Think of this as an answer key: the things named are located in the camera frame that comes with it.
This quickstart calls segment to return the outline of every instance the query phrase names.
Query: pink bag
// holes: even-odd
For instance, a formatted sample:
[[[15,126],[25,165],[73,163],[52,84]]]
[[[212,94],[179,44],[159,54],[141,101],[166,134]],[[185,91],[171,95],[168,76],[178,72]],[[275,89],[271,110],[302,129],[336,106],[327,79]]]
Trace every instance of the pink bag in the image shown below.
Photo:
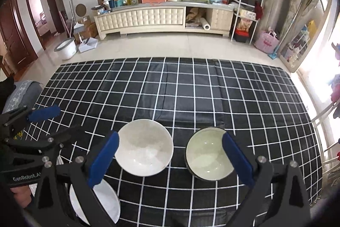
[[[279,40],[269,35],[267,32],[261,31],[260,36],[255,42],[255,47],[264,53],[273,53],[275,47],[278,45]]]

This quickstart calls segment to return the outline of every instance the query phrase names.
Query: blue gripper pad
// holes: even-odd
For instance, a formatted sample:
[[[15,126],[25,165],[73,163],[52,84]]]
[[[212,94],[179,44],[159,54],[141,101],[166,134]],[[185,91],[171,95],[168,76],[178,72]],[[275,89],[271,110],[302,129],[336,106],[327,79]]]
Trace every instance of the blue gripper pad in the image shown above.
[[[60,108],[58,105],[42,108],[32,111],[28,116],[29,122],[42,122],[60,115]]]
[[[222,137],[222,147],[242,183],[253,187],[255,184],[253,167],[228,132]]]
[[[93,188],[93,186],[101,182],[118,146],[119,135],[117,132],[113,132],[89,167],[87,184],[90,188]]]

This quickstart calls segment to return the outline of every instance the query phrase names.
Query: bowl rim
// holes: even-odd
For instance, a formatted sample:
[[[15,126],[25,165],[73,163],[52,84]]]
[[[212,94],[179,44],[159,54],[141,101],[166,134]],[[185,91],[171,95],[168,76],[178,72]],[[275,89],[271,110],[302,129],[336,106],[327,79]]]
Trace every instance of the bowl rim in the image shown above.
[[[149,174],[149,175],[137,175],[137,174],[135,174],[135,173],[133,173],[133,172],[131,172],[131,171],[129,171],[129,170],[126,170],[126,169],[123,168],[123,167],[121,166],[121,164],[119,163],[119,161],[118,161],[118,159],[117,159],[117,157],[116,157],[116,154],[117,154],[117,151],[118,151],[118,149],[119,149],[119,146],[118,146],[117,151],[116,151],[116,153],[115,153],[115,159],[116,159],[118,165],[119,165],[123,170],[125,170],[127,173],[130,173],[130,174],[132,174],[132,175],[134,175],[134,176],[138,176],[138,177],[148,177],[148,176],[156,175],[156,174],[160,173],[161,171],[163,171],[163,170],[168,166],[168,164],[170,163],[170,161],[171,161],[171,159],[172,159],[173,151],[174,151],[172,136],[171,136],[171,134],[169,133],[169,131],[168,131],[162,124],[160,124],[159,122],[157,122],[157,121],[155,121],[155,120],[148,119],[148,118],[139,118],[139,119],[136,119],[136,120],[132,120],[132,121],[128,122],[127,124],[125,124],[120,130],[122,130],[122,129],[123,129],[125,126],[127,126],[129,123],[135,122],[135,121],[150,121],[150,122],[152,122],[152,123],[156,123],[156,125],[161,126],[161,127],[166,131],[166,133],[169,134],[169,138],[170,138],[170,142],[171,142],[171,154],[170,154],[170,156],[169,156],[169,161],[166,163],[166,165],[164,165],[164,166],[162,167],[162,169],[161,169],[160,171],[158,171],[158,172],[156,172],[156,173],[152,173],[152,174]]]
[[[193,133],[193,135],[191,136],[190,140],[189,140],[188,143],[187,143],[187,146],[185,147],[184,160],[185,160],[185,164],[186,164],[186,166],[187,166],[187,169],[189,170],[189,172],[190,172],[193,176],[195,176],[196,178],[198,178],[198,179],[200,179],[200,180],[203,180],[203,181],[215,182],[215,181],[222,180],[222,179],[226,178],[227,176],[229,176],[229,175],[234,171],[234,169],[233,169],[230,173],[228,173],[228,174],[226,174],[225,176],[221,177],[220,179],[205,179],[205,178],[199,176],[198,174],[196,174],[196,173],[193,171],[193,169],[190,167],[189,162],[188,162],[188,159],[187,159],[187,151],[188,151],[188,145],[190,144],[190,141],[193,139],[193,137],[196,135],[196,133],[198,133],[198,132],[200,132],[200,131],[202,131],[202,130],[205,130],[205,129],[210,129],[210,128],[220,129],[220,130],[222,130],[222,131],[224,132],[223,134],[225,134],[225,133],[227,132],[227,131],[225,131],[223,128],[216,127],[216,126],[208,126],[208,127],[201,128],[200,130],[197,130],[195,133]]]

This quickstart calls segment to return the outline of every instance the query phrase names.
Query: silver countertop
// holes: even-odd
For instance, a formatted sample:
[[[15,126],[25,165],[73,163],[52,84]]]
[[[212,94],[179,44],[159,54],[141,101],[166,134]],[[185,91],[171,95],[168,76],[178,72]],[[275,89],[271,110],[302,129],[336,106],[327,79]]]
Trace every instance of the silver countertop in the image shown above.
[[[207,4],[207,3],[198,3],[198,2],[189,2],[189,1],[167,1],[160,3],[145,3],[145,4],[137,4],[137,5],[125,5],[120,7],[115,7],[111,9],[111,12],[118,12],[127,9],[136,9],[136,8],[157,8],[157,7],[199,7],[199,8],[209,8],[209,9],[218,9],[218,10],[227,10],[233,12],[233,7],[228,6],[227,4]],[[98,15],[98,17],[106,16],[108,13]]]

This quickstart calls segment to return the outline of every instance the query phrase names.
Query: paper roll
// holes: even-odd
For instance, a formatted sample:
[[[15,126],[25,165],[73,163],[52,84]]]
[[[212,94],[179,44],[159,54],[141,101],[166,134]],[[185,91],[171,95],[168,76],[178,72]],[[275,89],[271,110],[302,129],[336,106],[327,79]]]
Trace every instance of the paper roll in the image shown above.
[[[202,24],[202,27],[204,30],[210,30],[210,24],[205,20],[205,18],[200,18],[200,23]]]

